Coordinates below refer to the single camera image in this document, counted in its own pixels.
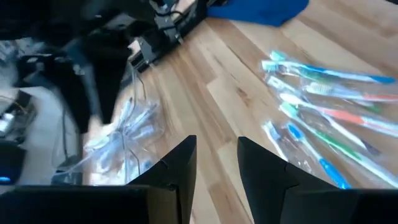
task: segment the toothbrush handle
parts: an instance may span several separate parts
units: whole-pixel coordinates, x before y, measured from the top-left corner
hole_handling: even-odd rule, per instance
[[[319,163],[322,165],[325,172],[329,175],[329,177],[338,185],[341,189],[350,189],[349,183],[345,180],[345,178],[338,172],[336,167],[334,167],[329,161],[322,158],[319,160]]]
[[[368,152],[370,152],[372,156],[379,156],[381,154],[381,152],[378,149],[376,149],[366,141],[361,140],[361,142],[365,145],[366,150],[368,150]]]

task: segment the toothbrush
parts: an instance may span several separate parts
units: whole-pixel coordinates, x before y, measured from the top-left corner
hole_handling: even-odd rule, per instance
[[[276,151],[279,153],[279,156],[286,162],[288,162],[287,156],[284,154],[282,149],[280,148],[278,144],[278,140],[280,139],[280,134],[276,130],[274,124],[272,124],[271,121],[266,122],[265,124],[262,125],[263,130],[266,132],[267,137],[271,141],[271,143],[274,145],[276,148]]]
[[[315,156],[317,161],[322,166],[323,170],[328,174],[328,176],[336,183],[336,185],[341,189],[350,189],[352,186],[345,180],[343,175],[340,174],[338,169],[334,165],[327,161],[325,158],[319,154],[319,152],[312,146],[310,141],[305,137],[302,130],[299,129],[294,123],[287,123],[287,129],[290,135],[293,137],[294,141],[301,142],[310,152]]]
[[[344,136],[346,136],[349,140],[353,141],[355,144],[357,144],[359,147],[367,150],[370,154],[372,154],[373,156],[379,156],[381,154],[381,152],[376,149],[375,147],[373,147],[372,145],[370,145],[369,143],[367,143],[366,141],[360,139],[359,137],[357,137],[355,134],[353,134],[352,132],[348,131],[346,128],[344,128],[341,124],[337,123],[334,119],[332,119],[329,116],[323,116],[328,122],[329,124],[335,128],[337,131],[339,131],[341,134],[343,134]]]
[[[352,100],[379,101],[379,102],[398,101],[397,95],[362,94],[358,91],[348,90],[344,87],[342,88],[342,86],[338,85],[329,86],[317,82],[311,82],[311,84],[305,87],[305,91],[317,95],[334,96],[338,98],[346,98]]]
[[[277,91],[288,90],[288,91],[292,92],[293,94],[296,94],[296,95],[300,94],[295,88],[293,88],[292,86],[290,86],[289,84],[287,84],[286,82],[284,82],[283,80],[281,80],[280,78],[277,78],[275,76],[270,76],[268,78],[267,85],[274,87]],[[375,147],[373,147],[366,141],[360,139],[352,132],[348,131],[341,124],[337,123],[335,120],[333,120],[328,115],[323,114],[323,113],[321,113],[321,115],[330,123],[330,125],[333,128],[335,128],[341,134],[345,135],[348,139],[353,141],[355,144],[357,144],[360,147],[362,147],[363,149],[367,150],[369,153],[371,153],[374,156],[378,156],[381,154],[381,152],[379,150],[377,150]]]
[[[347,121],[350,123],[354,123],[360,126],[364,126],[365,128],[372,129],[373,131],[378,131],[380,133],[388,134],[394,137],[398,137],[398,125],[397,124],[390,124],[385,121],[380,121],[377,119],[370,118],[368,116],[360,116],[356,114],[352,114],[348,111],[343,110],[334,110],[329,108],[324,108],[321,106],[315,106],[313,104],[304,102],[299,97],[288,94],[288,93],[281,93],[279,95],[284,101],[293,104],[293,105],[302,105],[307,108],[311,108],[317,110],[319,112],[325,113],[331,117]]]
[[[312,134],[314,134],[318,139],[323,142],[333,146],[337,150],[341,151],[344,155],[348,156],[350,159],[354,160],[376,176],[380,177],[382,180],[391,184],[395,188],[398,188],[398,179],[394,174],[391,174],[388,170],[376,164],[372,160],[368,159],[366,156],[362,155],[359,152],[352,150],[350,147],[342,144],[337,141],[333,137],[329,136],[326,133],[323,133],[311,126],[309,126],[303,119],[299,117],[299,111],[294,108],[292,105],[288,103],[282,103],[279,106],[279,109],[285,113],[290,119],[298,122],[298,124],[302,125],[305,129],[309,130]]]
[[[285,60],[291,60],[295,61],[294,59],[290,58],[287,54],[279,51],[279,50],[273,50],[269,54],[269,58],[273,61],[285,61]]]
[[[275,56],[275,55],[271,55],[271,56],[272,56],[272,58],[282,57],[282,55],[277,55],[278,57]],[[275,69],[275,66],[273,66],[274,62],[271,62],[271,64],[272,65],[270,65],[269,68],[265,68],[265,70],[267,72],[272,71],[273,69]],[[321,76],[319,76],[319,74],[317,74],[315,72],[296,71],[296,73],[300,74],[301,77],[307,78],[307,79],[312,80],[312,81],[322,82],[322,83],[330,83],[331,82],[331,80],[328,80],[325,77],[321,77]],[[282,74],[290,75],[290,72],[286,71],[286,72],[282,72]],[[349,91],[351,91],[348,88],[345,88],[344,86],[341,86],[341,90],[347,90],[347,93]],[[375,113],[380,113],[380,108],[375,106],[372,101],[363,101],[363,100],[361,100],[361,97],[357,97],[357,98],[359,98],[359,99],[356,99],[356,97],[353,97],[353,99],[351,99],[351,100],[354,103],[357,103],[357,104],[365,107],[369,111],[373,111]]]
[[[278,71],[281,67],[291,68],[291,69],[305,69],[312,72],[319,72],[323,74],[327,74],[333,77],[339,77],[349,80],[356,80],[362,82],[371,82],[378,84],[391,84],[395,83],[396,79],[392,77],[382,77],[378,75],[367,75],[363,73],[353,73],[353,72],[342,72],[336,70],[329,70],[321,67],[316,67],[312,65],[306,65],[298,62],[288,62],[288,61],[269,61],[263,60],[262,68],[267,71]]]

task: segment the clear plastic bag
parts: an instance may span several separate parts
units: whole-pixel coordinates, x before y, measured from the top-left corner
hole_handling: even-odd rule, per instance
[[[266,122],[261,127],[283,160],[301,168],[309,174],[321,178],[318,167],[311,157],[305,151],[296,147],[283,131],[276,128],[271,121]]]
[[[132,75],[134,93],[117,109],[120,112],[112,124],[89,134],[82,155],[74,155],[81,159],[54,162],[58,172],[52,177],[53,184],[125,185],[158,162],[157,154],[147,146],[165,131],[160,100],[147,98],[145,90],[138,92],[136,71],[129,68],[126,73]],[[57,154],[54,158],[60,157],[59,151]]]

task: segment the plastic packaging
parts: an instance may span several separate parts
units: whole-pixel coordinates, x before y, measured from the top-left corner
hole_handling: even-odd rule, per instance
[[[262,129],[266,132],[269,140],[277,149],[283,160],[301,168],[309,174],[319,177],[319,171],[315,170],[315,163],[310,160],[302,150],[297,148],[287,136],[281,134],[272,121],[268,121],[262,125]]]
[[[330,129],[328,126],[324,126],[316,121],[316,116],[312,115],[310,118],[304,118],[302,112],[286,102],[282,103],[279,109],[292,120],[310,131],[321,142],[333,146],[336,150],[339,150],[345,156],[358,163],[362,169],[372,172],[393,187],[398,187],[398,178],[394,174],[370,159],[370,155],[367,152],[353,145],[351,141],[344,141],[344,138],[338,139],[332,136],[330,131],[334,129]]]
[[[318,82],[303,78],[301,89],[308,93],[349,100],[360,100],[381,103],[398,102],[398,85],[380,85],[358,83],[346,80],[335,80],[333,83]]]
[[[288,60],[268,61],[263,60],[262,68],[264,70],[280,72],[290,75],[301,76],[302,73],[306,75],[317,76],[317,78],[325,78],[325,80],[332,80],[334,78],[341,78],[347,80],[355,80],[360,82],[378,83],[378,84],[392,84],[397,80],[392,77],[384,77],[380,75],[369,75],[365,73],[344,72],[337,70],[330,70],[313,65],[308,65],[300,62],[293,62]]]
[[[135,84],[132,98],[125,101],[113,124],[94,133],[99,137],[85,144],[81,159],[55,163],[59,165],[52,178],[54,184],[76,184],[70,179],[80,178],[82,181],[78,184],[83,185],[125,185],[159,160],[147,146],[165,130],[160,101],[147,98],[145,90],[143,97],[139,96],[138,74],[132,68],[126,72],[132,73]]]
[[[357,124],[383,134],[398,137],[398,123],[389,121],[388,119],[372,112],[360,110],[355,106],[337,105],[322,101],[312,101],[312,103],[307,103],[290,93],[280,93],[279,96],[283,101],[299,108],[312,111],[313,113],[326,114],[332,118]]]
[[[273,61],[291,61],[291,62],[299,62],[298,60],[296,60],[295,58],[289,57],[287,54],[278,51],[278,50],[273,50],[271,51],[271,53],[269,54],[269,57],[273,60]],[[265,68],[266,70],[272,70],[272,68],[274,68],[275,66],[272,66],[273,63],[275,62],[268,62],[270,65],[267,65],[267,63],[262,63],[262,67],[263,69]],[[328,84],[328,83],[335,83],[338,82],[339,78],[336,77],[326,77],[324,75],[320,75],[318,72],[312,72],[312,71],[308,71],[306,69],[290,69],[290,68],[283,68],[283,70],[291,70],[292,72],[288,72],[288,73],[284,73],[285,75],[295,75],[298,76],[300,78],[303,79],[308,79],[311,81],[315,81],[315,82],[319,82],[319,83],[323,83],[323,84]],[[357,103],[358,105],[363,106],[364,108],[366,108],[369,111],[373,111],[375,113],[380,113],[381,109],[378,105],[376,105],[375,103],[371,102],[371,101],[365,101],[362,100],[362,98],[348,98],[348,100],[351,99],[353,101],[353,103]]]
[[[293,140],[300,145],[300,147],[307,152],[307,154],[312,155],[315,160],[321,165],[323,171],[326,172],[328,177],[333,180],[333,182],[341,189],[351,189],[352,186],[348,183],[344,175],[327,159],[325,159],[311,143],[304,132],[296,126],[293,122],[288,122],[285,125],[286,129],[289,131],[290,136]]]
[[[320,141],[325,147],[329,148],[335,156],[343,162],[343,166],[346,167],[346,170],[350,172],[350,174],[356,179],[360,180],[362,183],[359,186],[366,186],[370,189],[395,189],[396,186],[393,186],[386,182],[385,180],[378,177],[376,174],[371,172],[368,169],[365,169],[361,164],[356,161],[350,159],[341,150],[337,149],[335,146],[327,145],[325,142]]]
[[[268,86],[272,87],[277,93],[293,94],[296,97],[302,98],[307,103],[311,103],[310,99],[308,99],[304,94],[302,94],[301,92],[296,90],[294,87],[292,87],[291,85],[289,85],[288,83],[281,80],[279,77],[277,77],[275,75],[268,75],[265,82],[266,82],[266,84],[268,84]],[[342,135],[346,136],[348,139],[353,141],[359,147],[367,150],[373,156],[378,156],[381,154],[381,152],[378,149],[376,149],[375,147],[373,147],[370,143],[357,137],[357,135],[355,135],[351,131],[347,130],[344,126],[342,126],[340,123],[336,122],[330,116],[326,115],[325,113],[319,113],[319,115],[324,117],[331,127],[335,128],[338,132],[340,132]]]

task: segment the blue cloth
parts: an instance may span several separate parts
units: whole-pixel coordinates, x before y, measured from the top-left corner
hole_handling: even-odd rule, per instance
[[[279,27],[299,14],[308,0],[229,0],[213,6],[208,16]]]

